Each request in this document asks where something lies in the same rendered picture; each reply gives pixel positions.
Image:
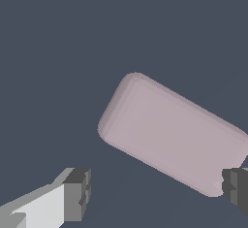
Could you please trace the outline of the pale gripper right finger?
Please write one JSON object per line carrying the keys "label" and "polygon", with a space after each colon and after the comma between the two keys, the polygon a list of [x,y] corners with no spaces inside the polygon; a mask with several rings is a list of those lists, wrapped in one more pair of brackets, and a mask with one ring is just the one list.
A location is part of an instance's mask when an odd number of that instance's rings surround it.
{"label": "pale gripper right finger", "polygon": [[222,177],[225,197],[248,217],[248,168],[224,169]]}

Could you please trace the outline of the pale pink rounded block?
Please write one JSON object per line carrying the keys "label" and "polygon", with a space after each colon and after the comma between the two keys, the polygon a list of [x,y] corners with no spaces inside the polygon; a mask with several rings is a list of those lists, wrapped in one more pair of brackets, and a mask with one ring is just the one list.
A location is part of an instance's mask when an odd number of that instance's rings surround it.
{"label": "pale pink rounded block", "polygon": [[126,75],[99,124],[109,145],[208,197],[248,156],[248,134],[141,73]]}

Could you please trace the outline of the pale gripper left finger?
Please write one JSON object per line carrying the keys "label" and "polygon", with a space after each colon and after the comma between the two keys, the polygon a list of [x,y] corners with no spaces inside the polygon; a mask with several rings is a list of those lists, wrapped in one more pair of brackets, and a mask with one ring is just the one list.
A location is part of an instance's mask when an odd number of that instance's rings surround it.
{"label": "pale gripper left finger", "polygon": [[51,184],[0,207],[0,228],[60,228],[82,221],[91,195],[91,170],[66,168]]}

